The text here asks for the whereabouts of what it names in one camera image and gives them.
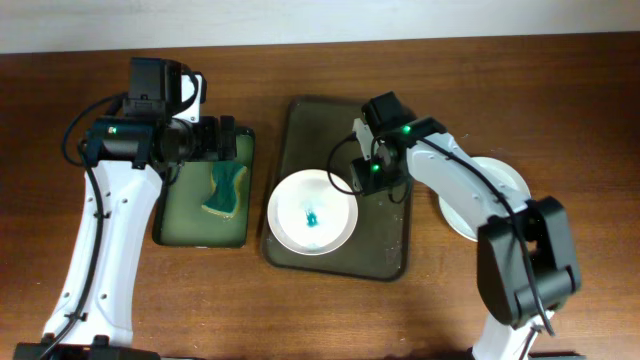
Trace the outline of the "green and yellow sponge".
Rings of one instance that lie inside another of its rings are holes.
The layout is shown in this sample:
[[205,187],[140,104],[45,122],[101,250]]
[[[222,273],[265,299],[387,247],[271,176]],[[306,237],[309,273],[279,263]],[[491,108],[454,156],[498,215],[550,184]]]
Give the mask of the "green and yellow sponge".
[[247,167],[241,163],[215,162],[210,176],[212,193],[202,203],[202,208],[217,216],[234,217],[239,211],[240,187],[247,172]]

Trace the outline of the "pinkish white plate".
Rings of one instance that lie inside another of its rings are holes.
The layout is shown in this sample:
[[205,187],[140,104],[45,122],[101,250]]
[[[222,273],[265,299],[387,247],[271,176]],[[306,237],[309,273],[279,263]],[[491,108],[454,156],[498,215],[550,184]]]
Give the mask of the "pinkish white plate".
[[356,197],[340,190],[347,183],[324,170],[306,169],[282,179],[267,205],[269,229],[286,249],[320,256],[336,251],[354,233]]

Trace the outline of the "pale grey plate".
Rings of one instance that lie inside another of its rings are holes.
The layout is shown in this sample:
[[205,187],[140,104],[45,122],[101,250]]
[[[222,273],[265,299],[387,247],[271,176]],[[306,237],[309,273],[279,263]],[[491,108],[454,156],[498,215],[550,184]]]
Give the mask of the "pale grey plate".
[[[509,186],[528,197],[531,192],[524,178],[510,165],[500,160],[489,157],[473,157],[473,160],[482,168],[487,170],[491,175],[501,181],[505,186]],[[438,198],[439,207],[442,216],[447,224],[459,235],[467,240],[476,242],[477,237],[471,227],[458,215],[453,208],[446,203],[441,197]]]

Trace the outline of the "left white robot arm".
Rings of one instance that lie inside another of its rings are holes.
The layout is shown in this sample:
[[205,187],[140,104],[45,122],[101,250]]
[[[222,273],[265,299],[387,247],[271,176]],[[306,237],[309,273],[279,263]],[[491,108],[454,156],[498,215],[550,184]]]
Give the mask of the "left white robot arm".
[[37,343],[16,359],[156,359],[132,346],[132,302],[151,212],[189,162],[237,156],[231,116],[203,116],[206,80],[168,59],[132,58],[128,91],[87,130],[82,219],[67,277]]

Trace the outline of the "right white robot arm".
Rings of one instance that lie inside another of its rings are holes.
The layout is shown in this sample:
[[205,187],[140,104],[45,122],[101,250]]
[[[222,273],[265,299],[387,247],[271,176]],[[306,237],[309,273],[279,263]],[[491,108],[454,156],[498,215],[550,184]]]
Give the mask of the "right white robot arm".
[[417,117],[388,92],[361,108],[348,140],[354,188],[367,196],[420,182],[472,228],[477,286],[489,315],[468,359],[527,359],[537,336],[582,285],[568,215],[553,197],[540,200],[482,168],[436,119]]

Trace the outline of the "large dark serving tray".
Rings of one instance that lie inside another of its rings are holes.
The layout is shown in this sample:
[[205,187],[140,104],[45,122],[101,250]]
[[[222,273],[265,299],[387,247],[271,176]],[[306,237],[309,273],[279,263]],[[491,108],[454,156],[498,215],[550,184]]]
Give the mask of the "large dark serving tray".
[[[360,100],[299,96],[288,107],[281,158],[268,192],[286,176],[316,169],[328,180],[330,150],[351,130],[361,114]],[[275,267],[360,279],[391,282],[402,276],[408,262],[411,199],[393,204],[385,192],[356,199],[359,217],[353,235],[326,255],[296,254],[280,244],[269,225],[262,229],[261,250]]]

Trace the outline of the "small black water tray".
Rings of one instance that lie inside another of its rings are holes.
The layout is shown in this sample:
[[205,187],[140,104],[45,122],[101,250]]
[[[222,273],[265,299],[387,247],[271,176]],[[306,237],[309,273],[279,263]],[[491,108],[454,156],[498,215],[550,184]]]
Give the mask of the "small black water tray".
[[241,248],[246,243],[251,197],[255,133],[236,129],[237,157],[248,172],[241,183],[239,211],[232,218],[214,215],[202,208],[212,193],[211,170],[217,161],[186,163],[177,181],[164,189],[158,200],[152,239],[169,247]]

